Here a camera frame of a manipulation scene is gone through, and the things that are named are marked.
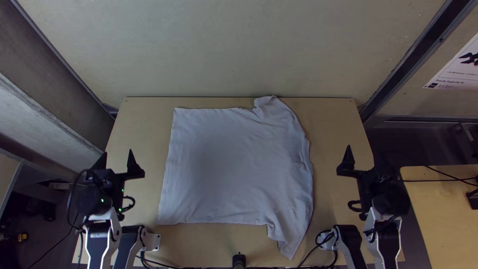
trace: plywood tabletop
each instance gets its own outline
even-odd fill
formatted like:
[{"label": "plywood tabletop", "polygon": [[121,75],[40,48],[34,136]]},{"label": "plywood tabletop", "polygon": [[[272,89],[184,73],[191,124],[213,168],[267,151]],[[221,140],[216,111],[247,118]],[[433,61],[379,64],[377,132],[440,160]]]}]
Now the plywood tabletop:
[{"label": "plywood tabletop", "polygon": [[[458,178],[478,174],[478,165],[433,168]],[[450,179],[423,166],[402,167],[400,173],[404,180]],[[459,181],[405,182],[405,186],[433,269],[476,268],[478,210],[471,209],[466,192],[477,187]]]},{"label": "plywood tabletop", "polygon": [[[358,199],[356,181],[336,175],[348,144],[352,146],[356,168],[373,167],[373,157],[356,105],[352,99],[281,98],[299,118],[310,141],[310,160],[314,168],[314,212],[294,259],[284,257],[277,242],[267,237],[265,226],[234,224],[156,225],[163,175],[168,155],[174,108],[252,108],[254,98],[163,98],[132,97],[123,100],[108,143],[108,167],[126,170],[128,150],[145,170],[144,179],[127,181],[125,195],[136,199],[136,206],[125,214],[122,225],[144,224],[150,232],[160,233],[158,252],[151,258],[180,267],[230,267],[233,255],[246,255],[249,267],[297,266],[315,246],[315,236],[334,224],[354,224],[359,230],[364,222],[347,208],[349,200]],[[76,262],[77,245],[73,261]],[[365,261],[372,263],[362,244]],[[333,259],[328,251],[315,251],[305,265],[326,265]],[[86,252],[82,262],[87,263]],[[338,264],[345,264],[342,255]],[[138,259],[135,265],[140,266]]]},{"label": "plywood tabletop", "polygon": [[11,184],[19,164],[19,161],[0,153],[0,217],[12,190]]}]

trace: poster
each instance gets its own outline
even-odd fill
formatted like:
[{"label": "poster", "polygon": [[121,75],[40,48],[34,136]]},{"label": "poster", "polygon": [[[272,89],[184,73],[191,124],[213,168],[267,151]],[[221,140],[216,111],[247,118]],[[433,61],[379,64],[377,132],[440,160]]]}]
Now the poster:
[{"label": "poster", "polygon": [[478,91],[478,33],[423,88]]}]

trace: black cable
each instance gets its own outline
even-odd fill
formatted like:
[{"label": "black cable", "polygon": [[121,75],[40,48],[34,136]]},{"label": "black cable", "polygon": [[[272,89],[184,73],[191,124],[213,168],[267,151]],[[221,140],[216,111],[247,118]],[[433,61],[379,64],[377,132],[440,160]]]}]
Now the black cable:
[{"label": "black cable", "polygon": [[[144,251],[140,252],[139,255],[141,256],[141,258],[144,259]],[[141,264],[143,265],[144,268],[150,269],[150,268],[146,265],[146,263],[145,263],[143,260],[141,260]]]},{"label": "black cable", "polygon": [[366,236],[369,236],[375,232],[378,232],[378,231],[381,231],[383,229],[385,229],[388,225],[390,225],[390,223],[392,223],[392,221],[394,219],[396,219],[398,217],[398,215],[393,215],[391,216],[388,220],[386,220],[382,225],[376,227],[376,228],[373,228],[373,229],[370,229],[370,230],[366,230],[364,231],[363,233],[366,235]]},{"label": "black cable", "polygon": [[181,267],[174,267],[174,266],[170,266],[170,265],[165,265],[165,264],[162,264],[162,263],[158,263],[158,262],[155,262],[155,261],[152,261],[152,260],[148,260],[148,259],[145,259],[145,258],[142,258],[138,255],[136,255],[136,258],[142,260],[142,261],[145,261],[145,262],[148,262],[148,263],[152,263],[152,264],[155,264],[155,265],[161,265],[163,267],[169,267],[169,268],[173,268],[173,269],[182,269]]},{"label": "black cable", "polygon": [[76,176],[75,181],[73,182],[73,186],[71,187],[70,195],[68,195],[68,202],[66,204],[66,222],[72,228],[75,228],[78,231],[82,231],[83,229],[81,227],[75,226],[74,224],[71,223],[71,221],[70,221],[70,206],[71,206],[71,199],[73,197],[73,193],[75,192],[76,185],[78,184],[78,180],[80,179],[81,175],[86,171],[88,171],[88,169],[83,169]]},{"label": "black cable", "polygon": [[415,162],[419,163],[421,166],[424,166],[424,167],[426,167],[426,168],[428,168],[428,169],[430,169],[430,170],[432,170],[432,171],[435,171],[435,172],[437,172],[437,173],[439,173],[439,174],[442,174],[442,175],[444,175],[444,176],[447,176],[447,177],[450,177],[450,178],[452,178],[452,179],[436,179],[436,180],[402,180],[402,181],[404,181],[404,182],[426,182],[426,181],[432,181],[432,182],[433,182],[433,181],[461,181],[461,182],[463,182],[463,183],[465,183],[465,184],[468,184],[468,185],[471,185],[471,186],[478,187],[478,185],[477,185],[477,184],[473,184],[473,183],[469,183],[469,182],[466,182],[466,181],[465,181],[465,180],[469,180],[469,179],[474,179],[475,177],[469,177],[469,178],[457,178],[457,177],[455,177],[455,176],[452,176],[452,175],[449,175],[449,174],[447,174],[447,173],[445,173],[445,172],[442,172],[442,171],[436,170],[436,169],[434,169],[434,168],[430,167],[429,165],[426,165],[426,164],[424,164],[424,163],[423,163],[423,162],[421,162],[420,160],[417,160],[417,159],[415,159],[415,158],[413,158],[413,157],[411,157],[411,156],[408,156],[408,155],[406,155],[406,154],[404,154],[404,153],[402,153],[402,152],[400,152],[400,151],[398,151],[398,150],[394,150],[394,149],[393,149],[393,150],[388,150],[388,151],[384,152],[384,154],[387,154],[387,153],[389,153],[389,152],[394,152],[394,153],[400,154],[400,155],[402,155],[402,156],[404,156],[404,157],[407,157],[407,158],[409,158],[410,160],[413,160],[413,161],[415,161]]},{"label": "black cable", "polygon": [[[317,239],[318,237],[322,234],[322,233],[326,233],[326,232],[329,232],[329,234],[327,236],[325,236],[325,238],[322,240],[322,242],[320,243],[317,243]],[[304,259],[302,259],[302,261],[299,263],[299,265],[297,267],[294,267],[294,268],[288,268],[288,269],[327,269],[327,268],[333,268],[335,266],[335,263],[337,262],[337,258],[338,258],[338,253],[337,251],[334,251],[334,254],[335,254],[335,257],[334,257],[334,260],[333,262],[328,265],[328,266],[305,266],[303,267],[302,264],[304,264],[305,260],[310,256],[310,254],[312,254],[312,252],[314,252],[314,250],[316,250],[317,248],[319,248],[321,245],[323,245],[324,243],[328,242],[330,239],[332,239],[334,237],[334,233],[331,231],[331,230],[324,230],[324,231],[321,231],[319,232],[316,236],[315,236],[315,242],[316,242],[316,246],[314,248],[312,248],[308,253],[307,255],[305,256]]]},{"label": "black cable", "polygon": [[[76,222],[76,219],[78,218],[78,213],[76,213],[76,217],[75,217],[75,220],[73,221],[73,223]],[[71,233],[71,231],[73,230],[73,226],[70,228],[70,231],[68,231],[68,233],[62,238],[60,239],[60,241],[58,241],[55,245],[53,245],[49,250],[47,250],[47,252],[45,252],[39,259],[37,259],[34,263],[32,263],[29,267],[27,267],[27,269],[30,269],[32,268],[35,264],[37,264],[41,259],[43,259],[48,253],[50,253],[50,251],[52,251],[52,249],[54,249],[57,245],[59,245],[61,242],[63,242],[63,240],[65,240]]]},{"label": "black cable", "polygon": [[298,268],[300,268],[302,266],[302,264],[304,264],[305,260],[310,256],[310,254],[312,254],[312,252],[314,252],[314,250],[316,250],[318,247],[320,247],[323,243],[325,242],[328,242],[330,239],[332,239],[334,237],[334,234],[332,232],[330,232],[325,238],[324,240],[322,240],[322,242],[320,242],[319,244],[317,244],[317,241],[316,241],[316,246],[314,248],[312,248],[309,253],[307,253],[307,255],[305,256],[304,259],[302,259],[302,261],[299,263],[299,265],[297,266]]},{"label": "black cable", "polygon": [[133,208],[133,206],[136,204],[136,200],[135,200],[133,197],[131,197],[131,196],[124,196],[123,199],[128,199],[128,200],[130,200],[130,201],[132,202],[132,204],[128,205],[127,207],[122,208],[122,209],[121,209],[121,212],[122,212],[122,213],[124,213],[124,212],[130,210],[130,209]]}]

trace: wall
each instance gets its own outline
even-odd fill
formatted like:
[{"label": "wall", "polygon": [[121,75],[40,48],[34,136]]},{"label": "wall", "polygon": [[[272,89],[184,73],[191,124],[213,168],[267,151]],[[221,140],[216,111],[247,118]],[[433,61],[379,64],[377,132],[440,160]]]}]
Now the wall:
[{"label": "wall", "polygon": [[105,103],[372,95],[444,0],[18,0]]},{"label": "wall", "polygon": [[0,72],[79,135],[106,148],[113,119],[8,0],[0,0]]},{"label": "wall", "polygon": [[75,172],[103,153],[0,73],[0,133]]},{"label": "wall", "polygon": [[478,118],[478,91],[422,89],[478,32],[477,25],[478,6],[378,114],[385,117]]}]

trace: logo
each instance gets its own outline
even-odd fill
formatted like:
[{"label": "logo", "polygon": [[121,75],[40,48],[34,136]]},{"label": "logo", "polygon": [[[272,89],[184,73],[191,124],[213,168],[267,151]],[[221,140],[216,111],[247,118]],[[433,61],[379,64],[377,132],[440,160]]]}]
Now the logo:
[{"label": "logo", "polygon": [[466,59],[466,58],[469,58],[469,59],[466,60],[466,61],[463,61],[461,63],[469,64],[469,63],[474,62],[474,65],[478,66],[478,53],[473,54],[473,53],[469,52],[469,53],[459,57],[459,59]]}]

